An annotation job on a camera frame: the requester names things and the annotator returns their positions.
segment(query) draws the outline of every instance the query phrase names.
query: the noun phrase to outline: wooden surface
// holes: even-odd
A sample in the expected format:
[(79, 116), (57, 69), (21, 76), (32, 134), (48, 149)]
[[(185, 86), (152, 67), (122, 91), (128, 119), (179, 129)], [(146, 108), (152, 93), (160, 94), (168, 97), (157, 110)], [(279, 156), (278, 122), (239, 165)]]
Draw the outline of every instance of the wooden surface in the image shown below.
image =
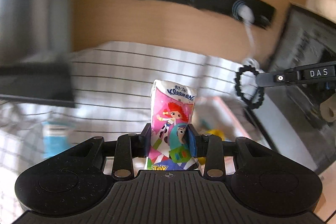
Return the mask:
[[(276, 8), (270, 29), (252, 27), (257, 59), (273, 51), (289, 2), (263, 0)], [(240, 62), (249, 52), (243, 24), (186, 5), (156, 0), (73, 0), (73, 48), (117, 40), (173, 47)]]

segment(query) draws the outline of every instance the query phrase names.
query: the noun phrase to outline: yellow object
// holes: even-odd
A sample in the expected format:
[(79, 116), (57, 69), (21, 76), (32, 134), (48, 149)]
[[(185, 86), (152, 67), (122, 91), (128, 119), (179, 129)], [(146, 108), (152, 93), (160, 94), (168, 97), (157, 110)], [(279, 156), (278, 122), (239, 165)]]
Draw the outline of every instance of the yellow object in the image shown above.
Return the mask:
[[(216, 135), (216, 136), (220, 137), (222, 139), (222, 141), (225, 141), (225, 135), (221, 130), (212, 129), (212, 130), (207, 131), (207, 134)], [(201, 165), (205, 164), (205, 157), (198, 158), (198, 161)]]

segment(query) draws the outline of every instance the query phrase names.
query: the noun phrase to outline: cartoon character print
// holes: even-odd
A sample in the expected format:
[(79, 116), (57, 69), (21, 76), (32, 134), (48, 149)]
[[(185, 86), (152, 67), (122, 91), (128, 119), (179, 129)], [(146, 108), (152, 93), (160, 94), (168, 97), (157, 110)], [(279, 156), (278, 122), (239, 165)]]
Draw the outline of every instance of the cartoon character print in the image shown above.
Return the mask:
[(183, 139), (184, 134), (185, 134), (185, 127), (178, 127), (177, 137), (181, 144), (185, 144), (185, 140)]
[(187, 115), (185, 115), (183, 109), (181, 106), (179, 106), (178, 104), (174, 103), (174, 102), (170, 102), (168, 103), (168, 108), (169, 111), (167, 109), (165, 109), (163, 111), (163, 115), (166, 117), (161, 117), (159, 114), (156, 115), (156, 118), (159, 121), (167, 121), (163, 127), (158, 131), (157, 134), (159, 134), (159, 138), (165, 141), (165, 143), (168, 144), (168, 139), (169, 139), (169, 135), (168, 135), (168, 131), (169, 131), (169, 127), (171, 125), (176, 126), (176, 120), (177, 119), (181, 119), (184, 122), (188, 122), (189, 118)]

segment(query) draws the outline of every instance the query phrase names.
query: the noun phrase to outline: blurred background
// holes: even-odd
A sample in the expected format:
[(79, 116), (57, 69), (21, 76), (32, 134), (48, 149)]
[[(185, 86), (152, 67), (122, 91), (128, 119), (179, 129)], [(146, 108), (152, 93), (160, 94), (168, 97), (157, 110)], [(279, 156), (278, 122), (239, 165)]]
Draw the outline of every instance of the blurred background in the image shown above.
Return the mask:
[[(336, 86), (266, 88), (253, 110), (234, 79), (251, 59), (260, 72), (336, 61), (335, 43), (336, 0), (0, 0), (0, 222), (22, 214), (14, 183), (50, 152), (46, 122), (66, 127), (63, 150), (139, 133), (155, 79), (197, 90), (199, 132), (247, 136), (316, 172), (315, 213), (326, 220), (336, 207), (336, 127), (320, 105)], [(241, 83), (253, 97), (254, 76)]]

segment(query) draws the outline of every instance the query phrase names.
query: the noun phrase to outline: grid-patterned fabric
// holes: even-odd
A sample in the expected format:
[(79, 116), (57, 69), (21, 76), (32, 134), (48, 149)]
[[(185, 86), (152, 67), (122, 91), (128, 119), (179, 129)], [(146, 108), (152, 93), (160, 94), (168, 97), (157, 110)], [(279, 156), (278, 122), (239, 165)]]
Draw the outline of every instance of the grid-patterned fabric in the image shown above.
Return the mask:
[[(222, 58), (132, 42), (108, 42), (74, 53), (72, 81), (77, 108), (27, 103), (0, 105), (3, 108), (0, 133), (4, 134), (0, 135), (4, 139), (0, 147), (0, 172), (11, 172), (17, 177), (41, 160), (42, 121), (60, 118), (74, 122), (76, 130), (69, 136), (72, 144), (97, 135), (106, 141), (116, 140), (124, 133), (140, 133), (150, 122), (150, 93), (155, 79), (191, 86), (199, 96), (237, 99), (234, 78), (240, 66)], [(243, 91), (252, 95), (254, 78), (243, 76), (242, 83)], [(13, 204), (4, 209), (4, 199), (0, 198), (1, 224), (10, 223), (18, 216), (14, 187), (7, 197)]]

